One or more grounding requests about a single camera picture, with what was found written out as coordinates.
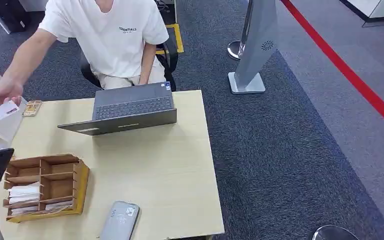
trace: black chair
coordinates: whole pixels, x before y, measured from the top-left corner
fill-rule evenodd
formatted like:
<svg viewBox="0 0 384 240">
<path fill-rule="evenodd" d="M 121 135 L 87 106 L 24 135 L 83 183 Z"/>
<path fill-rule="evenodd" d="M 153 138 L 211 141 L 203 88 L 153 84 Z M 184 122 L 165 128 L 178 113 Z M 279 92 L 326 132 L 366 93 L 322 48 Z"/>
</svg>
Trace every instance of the black chair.
<svg viewBox="0 0 384 240">
<path fill-rule="evenodd" d="M 161 49 L 164 51 L 164 54 L 157 54 L 156 58 L 164 67 L 164 77 L 167 81 L 170 82 L 171 91 L 175 92 L 176 83 L 173 78 L 173 72 L 175 71 L 178 65 L 179 55 L 178 55 L 177 47 L 171 39 L 168 39 L 166 42 L 162 44 L 158 44 L 156 47 L 157 49 Z M 91 82 L 93 85 L 97 86 L 98 88 L 102 88 L 99 79 L 92 72 L 91 65 L 86 59 L 83 51 L 81 51 L 80 53 L 80 69 L 84 78 L 86 78 L 89 82 Z"/>
</svg>

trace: cardboard organizer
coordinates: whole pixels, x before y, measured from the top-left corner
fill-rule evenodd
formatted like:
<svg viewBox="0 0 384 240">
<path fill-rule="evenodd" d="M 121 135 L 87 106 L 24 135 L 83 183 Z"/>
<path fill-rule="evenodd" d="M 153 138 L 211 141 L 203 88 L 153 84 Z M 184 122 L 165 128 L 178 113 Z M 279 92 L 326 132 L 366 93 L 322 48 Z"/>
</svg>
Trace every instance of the cardboard organizer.
<svg viewBox="0 0 384 240">
<path fill-rule="evenodd" d="M 17 202 L 9 204 L 9 199 L 3 200 L 3 206 L 8 208 L 6 220 L 13 223 L 58 217 L 83 212 L 83 206 L 88 185 L 89 168 L 85 163 L 71 154 L 41 156 L 11 160 L 4 175 L 5 189 L 14 186 L 26 186 L 40 183 L 40 199 L 34 202 Z M 63 210 L 45 210 L 47 204 L 73 201 L 71 207 Z M 38 206 L 38 211 L 12 215 L 12 209 Z"/>
</svg>

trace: laptop lid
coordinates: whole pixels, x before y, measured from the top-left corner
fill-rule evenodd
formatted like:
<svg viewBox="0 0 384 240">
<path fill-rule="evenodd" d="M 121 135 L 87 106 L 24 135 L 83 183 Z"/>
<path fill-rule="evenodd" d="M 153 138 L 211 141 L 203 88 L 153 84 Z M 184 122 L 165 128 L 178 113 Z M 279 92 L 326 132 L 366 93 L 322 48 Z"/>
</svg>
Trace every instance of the laptop lid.
<svg viewBox="0 0 384 240">
<path fill-rule="evenodd" d="M 147 127 L 174 124 L 177 122 L 177 109 L 143 113 L 104 120 L 84 121 L 58 125 L 58 128 L 72 132 L 95 136 Z"/>
</svg>

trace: stand base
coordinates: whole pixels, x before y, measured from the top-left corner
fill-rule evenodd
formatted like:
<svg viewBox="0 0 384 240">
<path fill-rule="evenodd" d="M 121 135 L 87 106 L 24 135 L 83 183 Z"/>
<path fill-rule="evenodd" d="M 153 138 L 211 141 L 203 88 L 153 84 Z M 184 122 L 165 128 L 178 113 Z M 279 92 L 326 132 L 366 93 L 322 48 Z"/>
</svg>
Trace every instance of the stand base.
<svg viewBox="0 0 384 240">
<path fill-rule="evenodd" d="M 345 228 L 335 225 L 319 227 L 312 240 L 359 240 L 354 234 Z"/>
<path fill-rule="evenodd" d="M 233 41 L 227 46 L 227 55 L 233 60 L 239 61 L 241 57 L 239 56 L 239 47 L 241 46 L 241 41 Z"/>
<path fill-rule="evenodd" d="M 255 75 L 255 77 L 245 88 L 238 88 L 234 72 L 229 72 L 228 78 L 232 94 L 256 94 L 264 93 L 266 91 L 266 87 L 264 86 L 260 73 L 257 73 L 257 75 Z"/>
</svg>

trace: white t-shirt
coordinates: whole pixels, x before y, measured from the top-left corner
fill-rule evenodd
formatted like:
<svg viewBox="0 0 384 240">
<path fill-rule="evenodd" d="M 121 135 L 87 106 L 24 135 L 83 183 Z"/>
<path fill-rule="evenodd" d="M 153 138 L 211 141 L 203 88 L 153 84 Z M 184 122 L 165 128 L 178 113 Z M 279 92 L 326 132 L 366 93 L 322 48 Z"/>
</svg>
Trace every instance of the white t-shirt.
<svg viewBox="0 0 384 240">
<path fill-rule="evenodd" d="M 119 78 L 141 74 L 144 42 L 169 38 L 154 0 L 114 0 L 108 13 L 95 0 L 49 0 L 39 28 L 63 43 L 76 38 L 93 70 Z"/>
</svg>

